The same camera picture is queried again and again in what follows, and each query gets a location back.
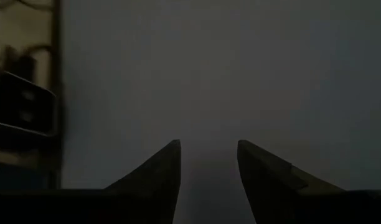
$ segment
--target gray wall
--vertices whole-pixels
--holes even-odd
[[[249,139],[381,189],[381,1],[64,3],[64,187],[106,187],[181,139],[175,222],[253,223],[236,161]]]

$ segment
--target gray surface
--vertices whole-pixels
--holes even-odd
[[[106,187],[181,139],[174,221],[253,223],[248,139],[381,189],[381,1],[64,3],[64,187]]]

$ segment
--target dark object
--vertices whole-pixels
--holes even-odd
[[[55,95],[9,72],[0,72],[0,147],[45,146],[56,135]]]
[[[17,75],[29,82],[34,82],[36,61],[29,55],[21,56],[6,71]]]
[[[9,214],[10,220],[43,223],[172,223],[180,184],[181,144],[175,140],[105,190],[2,192],[0,218]]]
[[[19,52],[10,45],[7,45],[5,46],[1,57],[4,62],[3,69],[9,70],[15,66],[15,63],[19,58]]]
[[[248,141],[238,165],[257,223],[381,223],[380,191],[343,191]]]

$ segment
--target white background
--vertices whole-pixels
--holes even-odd
[[[381,1],[64,1],[63,186],[103,188],[182,140],[176,223],[253,223],[248,139],[381,189]]]

